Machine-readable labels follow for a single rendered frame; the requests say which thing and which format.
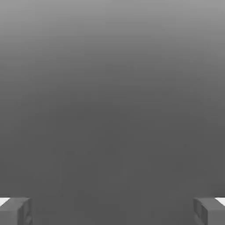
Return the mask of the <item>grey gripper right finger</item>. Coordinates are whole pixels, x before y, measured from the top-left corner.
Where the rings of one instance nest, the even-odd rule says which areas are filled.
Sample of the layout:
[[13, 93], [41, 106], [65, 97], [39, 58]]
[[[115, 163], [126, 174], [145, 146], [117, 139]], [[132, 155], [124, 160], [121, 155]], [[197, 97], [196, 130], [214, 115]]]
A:
[[194, 198], [196, 225], [225, 225], [225, 197]]

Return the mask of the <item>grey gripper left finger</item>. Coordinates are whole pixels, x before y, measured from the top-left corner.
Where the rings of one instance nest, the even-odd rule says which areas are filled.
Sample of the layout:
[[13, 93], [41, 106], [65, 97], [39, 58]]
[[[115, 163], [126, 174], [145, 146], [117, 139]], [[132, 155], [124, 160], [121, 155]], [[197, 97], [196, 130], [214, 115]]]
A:
[[0, 197], [0, 225], [33, 225], [32, 199]]

